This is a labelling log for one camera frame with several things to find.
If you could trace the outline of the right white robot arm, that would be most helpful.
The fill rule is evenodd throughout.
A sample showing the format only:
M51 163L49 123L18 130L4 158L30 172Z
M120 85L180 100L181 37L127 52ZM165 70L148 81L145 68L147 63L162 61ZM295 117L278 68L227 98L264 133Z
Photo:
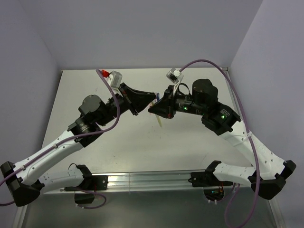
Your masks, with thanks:
M204 171L191 173L193 187L232 185L249 186L266 200L276 196L294 172L296 164L283 160L248 132L240 116L229 106L218 101L218 89L208 79L192 84L192 93L184 94L173 85L163 97L148 109L149 113L172 119L176 112L201 116L202 124L229 142L249 162L249 167L213 161Z

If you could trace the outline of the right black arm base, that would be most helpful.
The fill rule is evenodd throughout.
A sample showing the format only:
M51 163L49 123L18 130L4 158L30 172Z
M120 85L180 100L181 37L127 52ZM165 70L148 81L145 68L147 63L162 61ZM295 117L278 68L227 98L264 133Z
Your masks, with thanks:
M207 202L214 204L225 201L236 186L230 181L219 181L210 169L191 172L188 182L194 188L203 188Z

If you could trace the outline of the yellow highlighter pen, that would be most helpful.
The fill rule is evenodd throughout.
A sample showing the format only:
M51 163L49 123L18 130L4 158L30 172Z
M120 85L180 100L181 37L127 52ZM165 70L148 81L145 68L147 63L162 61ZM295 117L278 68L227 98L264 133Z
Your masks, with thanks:
M162 122L161 122L160 117L158 115L156 115L156 114L155 114L155 117L157 119L157 122L158 122L159 126L162 128Z

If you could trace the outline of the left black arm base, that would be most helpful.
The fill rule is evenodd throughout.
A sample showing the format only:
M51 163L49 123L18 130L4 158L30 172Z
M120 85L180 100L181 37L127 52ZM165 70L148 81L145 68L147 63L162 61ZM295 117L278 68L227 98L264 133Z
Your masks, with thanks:
M99 191L107 190L108 176L93 175L91 179L84 180L84 184L77 187L65 187L64 191L73 191L74 201L78 207L83 209L97 209L106 204L107 199ZM101 199L102 203L98 206L91 206L96 199Z

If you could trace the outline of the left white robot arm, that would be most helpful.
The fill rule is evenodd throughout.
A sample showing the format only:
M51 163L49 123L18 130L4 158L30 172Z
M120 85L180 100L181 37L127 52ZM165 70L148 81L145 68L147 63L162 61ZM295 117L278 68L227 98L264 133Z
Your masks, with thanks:
M0 166L4 177L1 184L7 185L13 204L22 207L41 193L58 189L60 180L47 175L50 168L115 128L124 112L138 115L156 98L153 92L135 90L125 83L118 90L119 93L111 93L107 103L97 95L88 95L78 109L80 117L53 142L22 161L7 161Z

